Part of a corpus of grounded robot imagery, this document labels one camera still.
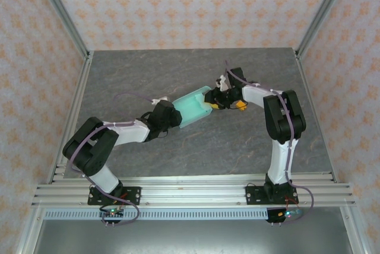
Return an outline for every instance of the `enclosure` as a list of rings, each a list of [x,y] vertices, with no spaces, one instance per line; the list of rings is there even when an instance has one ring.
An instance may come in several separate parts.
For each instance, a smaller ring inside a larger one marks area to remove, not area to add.
[[[1,0],[1,252],[377,253],[379,4]],[[271,227],[272,206],[248,204],[272,158],[266,114],[250,103],[115,146],[107,166],[141,187],[141,215],[104,228],[64,145],[92,116],[127,122],[154,109],[128,93],[175,101],[214,88],[226,61],[296,92],[307,127],[292,179],[313,193],[297,189],[305,212],[315,200],[310,214]]]

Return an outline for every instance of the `patterned wallpaper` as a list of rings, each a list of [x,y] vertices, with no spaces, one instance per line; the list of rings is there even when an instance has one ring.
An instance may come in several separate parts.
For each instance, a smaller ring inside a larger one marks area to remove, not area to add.
[[[322,0],[63,0],[90,50],[297,48]]]
[[[380,249],[380,0],[336,0],[302,59],[330,157]]]
[[[15,253],[83,62],[48,0],[0,0],[0,253]]]

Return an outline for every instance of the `gray floor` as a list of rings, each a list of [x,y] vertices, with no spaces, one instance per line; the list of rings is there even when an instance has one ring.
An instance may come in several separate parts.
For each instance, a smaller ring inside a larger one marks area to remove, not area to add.
[[[113,103],[113,97],[123,91],[175,100],[205,85],[213,88],[215,79],[224,72],[225,59],[232,68],[242,67],[248,80],[297,92],[307,129],[297,145],[292,171],[330,171],[326,147],[291,48],[95,52],[77,127],[90,116],[119,122],[153,109],[149,102],[132,96]],[[250,104],[244,112],[214,110],[183,129],[171,129],[165,138],[117,146],[107,165],[117,176],[182,176],[265,173],[270,160],[264,110]],[[70,170],[65,175],[78,176]]]
[[[294,224],[266,221],[44,221],[35,254],[351,254],[339,208],[315,208]]]

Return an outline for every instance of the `gray marble surface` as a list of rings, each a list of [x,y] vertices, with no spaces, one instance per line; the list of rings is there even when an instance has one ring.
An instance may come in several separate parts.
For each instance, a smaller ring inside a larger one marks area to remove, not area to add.
[[[77,128],[90,116],[109,122],[128,121],[151,111],[148,101],[122,96],[134,91],[149,98],[178,99],[205,85],[214,87],[224,60],[242,67],[247,80],[297,92],[306,123],[293,159],[293,172],[331,170],[299,68],[291,48],[181,49],[95,52]],[[240,110],[213,110],[211,115],[165,138],[115,147],[107,165],[116,176],[183,176],[265,173],[271,161],[271,139],[264,110],[253,104]],[[66,177],[76,177],[70,170]]]

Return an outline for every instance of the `perforated metal strip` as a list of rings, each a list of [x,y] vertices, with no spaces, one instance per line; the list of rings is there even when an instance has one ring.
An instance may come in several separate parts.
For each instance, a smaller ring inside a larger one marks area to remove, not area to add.
[[[266,220],[266,208],[147,208],[141,209],[139,220]],[[99,220],[102,213],[93,208],[51,208],[46,210],[45,220]],[[123,219],[136,215],[134,209],[125,209]]]

